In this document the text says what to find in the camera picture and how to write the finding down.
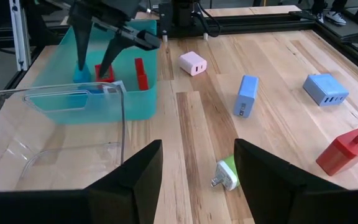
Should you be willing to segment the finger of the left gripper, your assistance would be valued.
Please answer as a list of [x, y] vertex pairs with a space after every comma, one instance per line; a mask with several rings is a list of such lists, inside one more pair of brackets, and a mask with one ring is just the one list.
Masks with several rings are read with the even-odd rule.
[[109, 66], [126, 47], [127, 40], [121, 34], [116, 34], [114, 38], [110, 40], [99, 69], [100, 78], [105, 78], [108, 76], [106, 72], [108, 71]]
[[75, 34], [78, 69], [83, 71], [86, 61], [86, 53], [90, 40], [90, 33], [93, 23], [89, 20], [73, 19], [72, 28]]

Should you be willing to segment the green cutting mat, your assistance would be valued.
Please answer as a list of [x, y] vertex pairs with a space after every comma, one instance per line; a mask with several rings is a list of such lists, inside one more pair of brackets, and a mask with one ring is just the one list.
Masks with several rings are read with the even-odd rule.
[[[113, 61], [115, 80], [124, 82], [126, 93], [105, 95], [94, 84], [94, 66], [102, 62], [112, 32], [93, 28], [86, 55], [91, 84], [78, 86], [73, 82], [77, 52], [74, 31], [67, 33], [50, 57], [45, 68], [33, 82], [23, 100], [33, 109], [58, 124], [109, 123], [151, 118], [157, 107], [157, 50], [138, 47], [124, 49]], [[149, 89], [139, 90], [135, 59], [141, 58], [147, 74]]]

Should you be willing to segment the blue wall charger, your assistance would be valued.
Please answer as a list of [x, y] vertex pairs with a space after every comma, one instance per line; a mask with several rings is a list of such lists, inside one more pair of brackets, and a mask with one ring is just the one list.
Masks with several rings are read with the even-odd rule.
[[234, 115], [243, 118], [248, 118], [250, 116], [257, 97], [258, 85], [258, 77], [249, 75], [244, 75], [242, 77], [236, 101], [234, 103]]

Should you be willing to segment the large blue three-port charger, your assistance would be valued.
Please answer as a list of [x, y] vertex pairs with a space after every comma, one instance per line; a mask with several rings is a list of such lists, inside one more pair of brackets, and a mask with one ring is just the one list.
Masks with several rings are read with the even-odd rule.
[[318, 106], [339, 105], [349, 95], [349, 91], [329, 73], [308, 75], [303, 89]]

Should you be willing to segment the red plastic bar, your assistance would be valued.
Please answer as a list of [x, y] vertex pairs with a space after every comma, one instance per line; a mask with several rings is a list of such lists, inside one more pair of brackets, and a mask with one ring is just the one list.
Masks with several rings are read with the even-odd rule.
[[149, 89], [147, 74], [145, 72], [144, 63], [141, 58], [136, 58], [135, 60], [135, 70], [137, 75], [137, 82], [139, 90], [145, 91]]

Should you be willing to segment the clear plastic bin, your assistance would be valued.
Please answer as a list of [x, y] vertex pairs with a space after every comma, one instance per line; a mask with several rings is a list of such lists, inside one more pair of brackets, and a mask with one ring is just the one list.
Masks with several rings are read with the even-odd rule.
[[0, 91], [0, 192], [82, 189], [123, 163], [126, 122], [58, 124]]

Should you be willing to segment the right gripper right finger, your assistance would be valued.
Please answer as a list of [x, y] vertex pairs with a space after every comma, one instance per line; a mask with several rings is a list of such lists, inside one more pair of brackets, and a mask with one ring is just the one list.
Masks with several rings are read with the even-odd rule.
[[347, 190], [237, 138], [234, 162], [255, 224], [358, 224]]

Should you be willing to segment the black aluminium table frame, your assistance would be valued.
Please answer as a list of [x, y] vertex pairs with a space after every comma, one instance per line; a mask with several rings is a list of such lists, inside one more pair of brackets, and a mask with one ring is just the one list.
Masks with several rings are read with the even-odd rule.
[[[286, 14], [263, 14], [263, 15], [248, 15], [248, 16], [222, 16], [216, 17], [215, 21], [219, 23], [221, 35], [229, 34], [253, 34], [264, 32], [285, 32], [296, 30], [313, 30], [325, 41], [329, 42], [336, 50], [348, 58], [352, 63], [358, 66], [358, 44], [343, 44], [340, 41], [340, 36], [328, 27], [319, 23], [304, 11], [291, 11]], [[129, 26], [135, 28], [140, 22], [148, 22], [146, 20], [134, 20], [129, 23]], [[156, 36], [162, 38], [160, 21], [150, 20], [149, 22], [156, 22]], [[63, 37], [72, 31], [70, 26], [53, 26], [47, 27], [46, 31], [52, 36], [42, 37], [40, 41], [33, 40], [31, 37], [30, 46], [36, 48], [44, 48], [47, 45], [58, 45]], [[188, 29], [179, 29], [171, 27], [168, 32], [168, 38], [183, 39], [188, 37], [201, 36], [204, 32], [203, 27], [192, 26]], [[0, 49], [12, 48], [14, 46], [14, 36], [12, 28], [0, 28]]]

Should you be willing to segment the person's shoe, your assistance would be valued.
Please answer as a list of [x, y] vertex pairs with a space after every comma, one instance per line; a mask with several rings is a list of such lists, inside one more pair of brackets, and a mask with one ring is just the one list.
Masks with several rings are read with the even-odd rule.
[[339, 11], [329, 11], [326, 14], [326, 19], [332, 22], [333, 24], [344, 26], [347, 24], [343, 14]]

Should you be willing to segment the red wall charger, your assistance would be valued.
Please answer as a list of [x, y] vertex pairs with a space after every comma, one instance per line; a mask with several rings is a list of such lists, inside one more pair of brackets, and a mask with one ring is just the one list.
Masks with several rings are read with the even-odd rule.
[[358, 163], [358, 128], [336, 137], [318, 156], [316, 163], [329, 176], [356, 165]]

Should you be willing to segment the pink wall charger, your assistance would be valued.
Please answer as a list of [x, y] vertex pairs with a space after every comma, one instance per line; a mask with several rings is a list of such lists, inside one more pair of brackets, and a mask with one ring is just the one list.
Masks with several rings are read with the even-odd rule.
[[181, 55], [178, 64], [191, 76], [204, 72], [208, 66], [207, 61], [193, 51]]

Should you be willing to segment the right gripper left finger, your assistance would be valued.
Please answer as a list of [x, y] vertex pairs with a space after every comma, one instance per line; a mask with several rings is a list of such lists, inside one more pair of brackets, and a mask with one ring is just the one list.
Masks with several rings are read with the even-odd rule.
[[84, 189], [0, 192], [0, 224], [154, 224], [162, 171], [156, 139]]

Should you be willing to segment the person's leg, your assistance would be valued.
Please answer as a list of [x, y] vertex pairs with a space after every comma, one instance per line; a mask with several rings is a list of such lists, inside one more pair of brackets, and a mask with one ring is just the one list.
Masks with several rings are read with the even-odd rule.
[[331, 11], [342, 12], [346, 6], [348, 0], [334, 0], [332, 3]]

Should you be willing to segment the green wall charger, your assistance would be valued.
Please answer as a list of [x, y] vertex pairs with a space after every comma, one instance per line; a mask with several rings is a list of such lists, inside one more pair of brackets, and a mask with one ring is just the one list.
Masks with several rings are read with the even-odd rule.
[[218, 161], [216, 164], [215, 174], [211, 179], [211, 186], [215, 187], [219, 184], [222, 184], [228, 191], [232, 191], [239, 186], [239, 179], [233, 154]]

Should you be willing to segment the silver aluminium post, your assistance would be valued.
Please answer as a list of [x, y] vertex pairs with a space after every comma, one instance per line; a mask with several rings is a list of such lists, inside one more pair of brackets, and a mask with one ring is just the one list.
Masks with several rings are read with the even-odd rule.
[[9, 0], [14, 48], [18, 71], [28, 71], [31, 65], [29, 33], [21, 0]]

